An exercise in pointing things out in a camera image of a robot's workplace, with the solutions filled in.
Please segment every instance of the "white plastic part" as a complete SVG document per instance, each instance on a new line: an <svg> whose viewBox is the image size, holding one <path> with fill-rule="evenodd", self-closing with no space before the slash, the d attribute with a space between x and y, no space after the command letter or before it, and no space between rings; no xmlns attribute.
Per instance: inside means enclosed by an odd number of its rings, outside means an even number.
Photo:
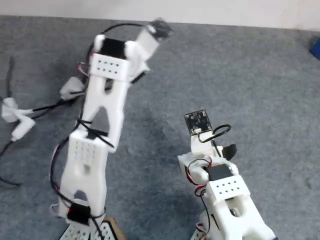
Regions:
<svg viewBox="0 0 320 240"><path fill-rule="evenodd" d="M18 120L16 113L14 110L18 109L18 105L16 100L12 97L7 97L3 100L2 109L1 109L1 117L7 123L14 123Z"/></svg>
<svg viewBox="0 0 320 240"><path fill-rule="evenodd" d="M100 230L105 240L116 240L111 227L108 222L103 222L100 226ZM88 240L90 231L88 228L83 228L77 225L69 225L69 227L64 231L59 240ZM94 240L101 240L98 236L98 231L94 234Z"/></svg>
<svg viewBox="0 0 320 240"><path fill-rule="evenodd" d="M240 175L209 181L206 192L214 205L237 196L250 196L250 191Z"/></svg>
<svg viewBox="0 0 320 240"><path fill-rule="evenodd" d="M126 41L124 53L128 61L131 63L129 71L130 82L141 73L150 71L150 68L141 57L143 53L141 52L141 47L136 41Z"/></svg>
<svg viewBox="0 0 320 240"><path fill-rule="evenodd" d="M213 215L224 240L242 240L251 237L259 240L274 240L274 232L265 224L250 196L236 196L228 200L238 208L240 215L231 214L231 206L223 200L211 205Z"/></svg>
<svg viewBox="0 0 320 240"><path fill-rule="evenodd" d="M107 194L105 171L108 147L99 138L86 138L87 134L86 131L76 130L69 137L60 192L70 200L74 199L77 191L83 192L87 202L81 204L90 206L93 216L100 216L104 212ZM59 199L59 216L65 218L67 213L68 208Z"/></svg>
<svg viewBox="0 0 320 240"><path fill-rule="evenodd" d="M16 113L17 118L19 119L19 125L12 132L12 141L17 141L23 138L32 127L36 124L36 122L28 116Z"/></svg>
<svg viewBox="0 0 320 240"><path fill-rule="evenodd" d="M75 76L70 77L70 79L65 83L65 85L60 90L60 95L63 100L74 99L80 94L71 94L72 92L81 92L85 88L81 80Z"/></svg>
<svg viewBox="0 0 320 240"><path fill-rule="evenodd" d="M200 138L210 137L202 133ZM198 136L191 137L191 152L178 156L180 169L186 174L186 168L191 161L197 158L211 157L212 165L226 164L233 176L209 181L208 174L199 165L190 166L192 179L197 179L202 185L206 185L206 192L203 195L210 217L209 233L202 240L275 240L274 232L265 224L259 214L254 202L250 197L250 191L239 175L237 166L223 157L218 157L216 150L207 143L201 143ZM200 215L200 222L204 230L209 228L209 221L206 212ZM199 240L202 235L198 230L194 232L191 240Z"/></svg>
<svg viewBox="0 0 320 240"><path fill-rule="evenodd" d="M98 111L104 108L108 117L109 131L102 136L112 146L99 138L88 139L87 129L80 125L69 137L66 165L62 174L60 192L75 203L90 206L91 215L100 216L104 212L107 185L106 164L108 153L114 153L118 147L124 120L124 104L131 81L140 73L149 70L145 60L149 58L139 49L137 43L125 45L127 59L119 59L96 53L103 44L104 37L97 36L94 41L93 55L90 58L89 84L86 90L82 120L91 122ZM105 91L107 79L112 80L111 89ZM75 193L81 191L87 201L75 199ZM67 218L68 207L59 198L58 215L66 218L76 228L90 231L94 239L95 226L89 227L70 221ZM96 219L101 224L103 216Z"/></svg>
<svg viewBox="0 0 320 240"><path fill-rule="evenodd" d="M91 75L118 81L128 81L129 71L130 62L127 60L97 53L92 55Z"/></svg>
<svg viewBox="0 0 320 240"><path fill-rule="evenodd" d="M107 146L109 152L114 153L118 147L121 130L124 121L124 104L130 83L126 81L114 81L112 89L106 93L104 77L91 75L86 92L82 119L92 121L100 108L106 109L109 132L108 137L103 137L114 147Z"/></svg>
<svg viewBox="0 0 320 240"><path fill-rule="evenodd" d="M138 35L136 42L139 44L141 57L143 61L148 60L156 51L159 43L144 27Z"/></svg>
<svg viewBox="0 0 320 240"><path fill-rule="evenodd" d="M106 36L104 34L99 34L94 38L93 51L98 52L103 46Z"/></svg>
<svg viewBox="0 0 320 240"><path fill-rule="evenodd" d="M209 137L212 137L212 132L211 131L203 132L199 135L199 137L200 139L207 139ZM214 152L215 152L210 141L206 143L202 143L199 141L197 135L193 135L190 137L190 146L191 146L191 152L193 154L204 154L206 156L211 156L211 155L214 155Z"/></svg>

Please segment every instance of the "gray carpet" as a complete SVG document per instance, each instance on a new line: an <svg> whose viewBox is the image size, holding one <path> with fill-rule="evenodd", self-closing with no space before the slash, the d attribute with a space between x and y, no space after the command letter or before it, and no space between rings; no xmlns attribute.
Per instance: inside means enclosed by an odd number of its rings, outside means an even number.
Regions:
<svg viewBox="0 0 320 240"><path fill-rule="evenodd" d="M16 60L13 92L21 108L59 99L77 75L93 37L111 20L0 17L0 79ZM309 52L319 33L254 27L172 24L176 35L149 61L152 72L125 104L117 152L107 162L106 211L129 240L188 240L204 210L179 171L187 153L184 114L206 109L213 126L231 124L217 142L236 143L234 158L265 222L281 240L320 234L320 61ZM139 30L110 33L135 39ZM4 81L0 82L4 95ZM0 174L21 181L0 187L0 239L56 240L66 228L49 215L52 151L72 129L80 105L39 118L1 159ZM100 127L104 119L99 118ZM12 125L0 121L0 146ZM58 161L58 174L66 153Z"/></svg>

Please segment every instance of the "perforated plate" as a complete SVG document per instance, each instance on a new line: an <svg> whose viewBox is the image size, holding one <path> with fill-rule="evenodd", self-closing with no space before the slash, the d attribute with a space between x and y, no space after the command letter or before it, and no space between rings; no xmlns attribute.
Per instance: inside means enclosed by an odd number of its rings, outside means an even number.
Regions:
<svg viewBox="0 0 320 240"><path fill-rule="evenodd" d="M100 226L100 229L105 240L117 240L117 237L114 235L109 222L103 222ZM69 225L59 240L90 240L89 236L89 231L83 231L79 227ZM94 239L100 240L98 232L95 233Z"/></svg>
<svg viewBox="0 0 320 240"><path fill-rule="evenodd" d="M130 70L130 63L127 60L105 56L94 53L90 67L90 74L114 79L127 81Z"/></svg>
<svg viewBox="0 0 320 240"><path fill-rule="evenodd" d="M236 196L250 195L250 191L241 175L210 181L206 186L206 191L214 199L214 204Z"/></svg>
<svg viewBox="0 0 320 240"><path fill-rule="evenodd" d="M204 233L198 231L197 229L194 231L192 237L190 238L190 240L199 240L202 236L204 235ZM210 240L210 238L208 236L205 236L204 238L202 238L201 240Z"/></svg>

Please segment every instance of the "circuit board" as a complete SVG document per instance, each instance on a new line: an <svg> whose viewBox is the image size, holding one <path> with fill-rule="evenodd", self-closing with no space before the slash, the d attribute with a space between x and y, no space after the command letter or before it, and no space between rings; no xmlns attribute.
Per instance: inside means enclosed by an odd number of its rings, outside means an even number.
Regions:
<svg viewBox="0 0 320 240"><path fill-rule="evenodd" d="M184 115L191 136L212 131L206 110L194 111Z"/></svg>

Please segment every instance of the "white connector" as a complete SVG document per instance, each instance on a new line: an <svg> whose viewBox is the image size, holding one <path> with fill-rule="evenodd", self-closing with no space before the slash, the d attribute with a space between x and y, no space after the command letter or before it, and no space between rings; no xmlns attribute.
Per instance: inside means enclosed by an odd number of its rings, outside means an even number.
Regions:
<svg viewBox="0 0 320 240"><path fill-rule="evenodd" d="M23 138L30 131L30 129L32 129L33 126L36 124L36 122L28 116L25 116L20 113L17 113L16 116L19 119L20 123L13 130L13 132L11 134L12 135L11 140L13 142Z"/></svg>
<svg viewBox="0 0 320 240"><path fill-rule="evenodd" d="M84 89L85 85L81 82L81 80L75 76L72 76L61 88L60 95L63 100L70 100L82 95L82 93L73 94L73 92L82 92Z"/></svg>
<svg viewBox="0 0 320 240"><path fill-rule="evenodd" d="M12 97L7 97L3 100L2 109L1 109L1 117L7 123L14 123L18 120L16 116L16 110L18 109L18 105L16 100Z"/></svg>

